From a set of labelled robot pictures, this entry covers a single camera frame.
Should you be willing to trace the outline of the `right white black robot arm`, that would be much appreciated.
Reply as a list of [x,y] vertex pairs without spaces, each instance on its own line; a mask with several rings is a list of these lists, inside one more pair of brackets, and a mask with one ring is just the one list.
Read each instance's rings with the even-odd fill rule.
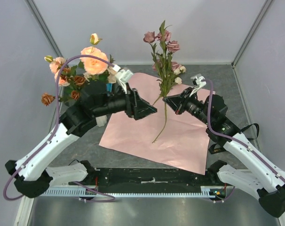
[[211,93],[205,101],[191,94],[191,87],[181,94],[165,97],[163,101],[180,115],[188,112],[207,125],[206,133],[225,151],[234,155],[250,171],[243,173],[219,161],[217,169],[207,174],[208,182],[230,184],[255,198],[271,216],[278,218],[285,213],[285,171],[269,161],[251,141],[226,117],[227,106],[221,96]]

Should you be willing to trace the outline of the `peach peony flower stem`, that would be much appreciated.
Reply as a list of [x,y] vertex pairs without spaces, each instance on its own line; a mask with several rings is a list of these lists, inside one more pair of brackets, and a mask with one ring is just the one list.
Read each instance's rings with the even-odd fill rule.
[[[56,81],[58,77],[59,70],[63,67],[63,64],[66,62],[66,59],[63,57],[53,58],[52,56],[45,56],[44,60],[49,63],[50,71],[54,74],[54,79]],[[58,86],[67,87],[70,85],[69,76],[71,75],[71,69],[69,66],[63,68],[63,71],[60,75]]]

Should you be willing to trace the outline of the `purple pink wrapping paper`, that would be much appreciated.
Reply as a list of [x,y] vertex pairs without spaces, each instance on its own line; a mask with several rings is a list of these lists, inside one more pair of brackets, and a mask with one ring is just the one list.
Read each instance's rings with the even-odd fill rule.
[[160,90],[156,77],[135,73],[129,85],[158,111],[138,121],[124,112],[114,113],[99,145],[203,175],[209,144],[206,125],[187,112],[176,115],[157,100]]

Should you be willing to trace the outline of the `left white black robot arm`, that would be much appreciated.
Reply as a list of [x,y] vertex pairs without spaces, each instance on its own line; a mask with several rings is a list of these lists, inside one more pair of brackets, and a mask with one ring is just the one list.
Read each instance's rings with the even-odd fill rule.
[[100,82],[84,87],[79,99],[66,109],[51,132],[30,153],[5,164],[17,191],[35,198],[50,187],[70,182],[91,185],[95,181],[95,170],[89,161],[63,167],[50,167],[49,164],[93,127],[102,126],[102,120],[108,114],[118,112],[140,120],[156,113],[157,109],[129,86],[125,91],[119,88],[115,93],[109,92]]

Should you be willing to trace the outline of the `cream rose flower stem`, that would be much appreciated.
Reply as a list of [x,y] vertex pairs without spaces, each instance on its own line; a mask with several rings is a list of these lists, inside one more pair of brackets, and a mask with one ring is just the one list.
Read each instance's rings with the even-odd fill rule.
[[103,81],[105,83],[116,83],[115,74],[112,67],[107,63],[89,57],[81,59],[86,71],[83,75],[87,81]]

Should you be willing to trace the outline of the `pink peony bud stem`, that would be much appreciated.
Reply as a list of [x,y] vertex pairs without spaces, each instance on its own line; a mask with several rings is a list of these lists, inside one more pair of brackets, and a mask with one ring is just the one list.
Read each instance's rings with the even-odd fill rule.
[[[99,38],[96,33],[91,34],[90,36],[91,46],[82,49],[80,54],[90,55],[108,61],[107,55],[103,53],[100,49],[95,47],[101,40],[102,39]],[[109,71],[107,63],[104,63],[103,61],[91,57],[81,57],[80,61],[84,65],[84,70],[86,72],[83,75],[87,81],[92,81],[92,80],[108,81]]]

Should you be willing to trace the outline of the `rust brown rose stem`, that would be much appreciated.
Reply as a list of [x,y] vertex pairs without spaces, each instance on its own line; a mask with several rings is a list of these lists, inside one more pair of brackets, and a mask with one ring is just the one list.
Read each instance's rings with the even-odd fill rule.
[[48,106],[56,99],[58,99],[60,103],[63,102],[65,104],[79,99],[80,91],[87,84],[87,80],[84,78],[83,75],[77,75],[77,68],[78,67],[76,65],[70,67],[71,75],[68,77],[70,85],[67,87],[63,87],[63,94],[58,95],[58,98],[48,93],[44,93],[41,96],[41,102],[43,105]]

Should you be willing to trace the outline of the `mauve rose flower stem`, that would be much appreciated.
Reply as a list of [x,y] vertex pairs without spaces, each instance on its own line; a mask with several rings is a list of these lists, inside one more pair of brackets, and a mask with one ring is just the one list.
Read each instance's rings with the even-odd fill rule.
[[153,69],[159,78],[170,75],[173,70],[180,65],[173,62],[174,53],[180,50],[177,41],[171,40],[171,33],[167,30],[166,22],[163,21],[159,26],[158,32],[146,32],[143,42],[151,47],[151,56],[153,60]]

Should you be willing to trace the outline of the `white small rose stem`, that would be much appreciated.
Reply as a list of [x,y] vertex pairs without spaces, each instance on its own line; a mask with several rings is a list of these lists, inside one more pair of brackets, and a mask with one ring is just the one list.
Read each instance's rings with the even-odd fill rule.
[[159,78],[156,80],[159,82],[160,94],[153,102],[153,105],[155,105],[159,99],[166,97],[175,85],[182,84],[182,79],[180,75],[184,73],[186,73],[186,67],[184,65],[180,65],[178,68],[173,70],[170,75],[164,76],[164,78]]

